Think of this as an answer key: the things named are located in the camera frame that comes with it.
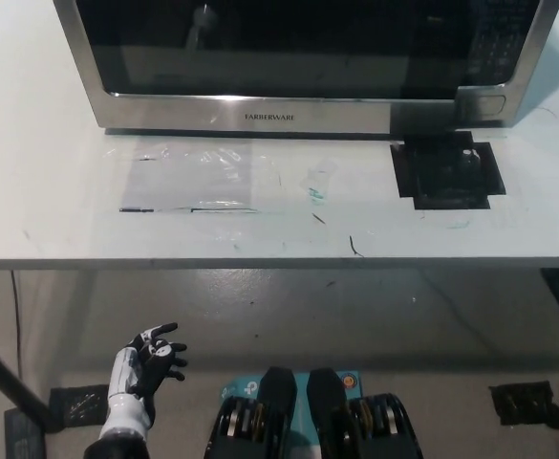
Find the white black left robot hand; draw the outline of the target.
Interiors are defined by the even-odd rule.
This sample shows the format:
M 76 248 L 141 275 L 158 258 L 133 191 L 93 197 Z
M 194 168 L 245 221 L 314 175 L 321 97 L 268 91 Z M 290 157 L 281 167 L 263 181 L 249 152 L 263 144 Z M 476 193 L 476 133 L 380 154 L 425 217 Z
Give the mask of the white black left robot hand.
M 178 329 L 169 322 L 147 329 L 130 340 L 116 354 L 108 387 L 108 416 L 102 438 L 119 435 L 147 439 L 156 418 L 154 397 L 167 379 L 182 382 L 187 361 L 183 343 L 165 336 Z

